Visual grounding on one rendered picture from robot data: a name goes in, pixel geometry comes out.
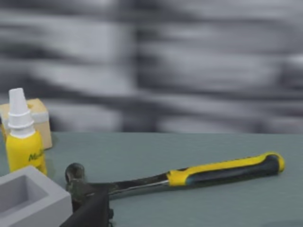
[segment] blurred background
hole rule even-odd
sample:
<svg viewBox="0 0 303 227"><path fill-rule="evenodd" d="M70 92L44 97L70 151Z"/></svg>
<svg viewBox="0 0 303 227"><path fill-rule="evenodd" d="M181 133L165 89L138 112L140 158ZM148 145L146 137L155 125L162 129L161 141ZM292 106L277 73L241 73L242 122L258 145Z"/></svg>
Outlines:
<svg viewBox="0 0 303 227"><path fill-rule="evenodd" d="M0 0L0 104L53 131L303 133L300 0Z"/></svg>

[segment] bottle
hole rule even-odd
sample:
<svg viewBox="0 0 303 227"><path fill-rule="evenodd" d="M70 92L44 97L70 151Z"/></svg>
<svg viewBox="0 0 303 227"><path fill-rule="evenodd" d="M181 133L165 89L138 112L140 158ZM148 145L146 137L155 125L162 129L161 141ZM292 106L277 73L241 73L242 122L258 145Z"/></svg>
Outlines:
<svg viewBox="0 0 303 227"><path fill-rule="evenodd" d="M6 152L10 172L34 166L47 175L42 137L34 128L22 88L9 91L9 128Z"/></svg>

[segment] white nozzle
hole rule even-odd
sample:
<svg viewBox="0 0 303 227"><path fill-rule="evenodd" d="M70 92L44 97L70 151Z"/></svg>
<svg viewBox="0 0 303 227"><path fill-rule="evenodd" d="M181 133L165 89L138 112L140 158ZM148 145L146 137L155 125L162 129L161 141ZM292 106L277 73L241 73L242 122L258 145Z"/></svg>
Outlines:
<svg viewBox="0 0 303 227"><path fill-rule="evenodd" d="M22 88L9 91L9 128L10 134L18 138L26 138L35 133L34 120Z"/></svg>

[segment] yellow grip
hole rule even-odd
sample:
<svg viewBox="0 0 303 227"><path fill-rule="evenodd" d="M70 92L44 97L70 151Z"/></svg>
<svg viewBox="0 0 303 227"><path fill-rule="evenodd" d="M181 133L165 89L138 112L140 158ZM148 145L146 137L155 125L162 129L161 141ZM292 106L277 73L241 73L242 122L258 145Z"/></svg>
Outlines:
<svg viewBox="0 0 303 227"><path fill-rule="evenodd" d="M223 182L232 178L276 175L284 167L285 162L280 154L267 152L255 157L171 170L167 173L167 178L170 186L184 186L211 181Z"/></svg>

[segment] table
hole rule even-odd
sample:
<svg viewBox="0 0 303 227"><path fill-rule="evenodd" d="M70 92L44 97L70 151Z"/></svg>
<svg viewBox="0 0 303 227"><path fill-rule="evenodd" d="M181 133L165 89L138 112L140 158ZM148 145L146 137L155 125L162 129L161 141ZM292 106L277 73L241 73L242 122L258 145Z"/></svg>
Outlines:
<svg viewBox="0 0 303 227"><path fill-rule="evenodd" d="M53 133L49 177L62 187L72 162L89 181L118 181L170 169L277 151L280 176L111 201L116 227L303 227L303 136L261 134ZM0 140L0 175L8 173Z"/></svg>

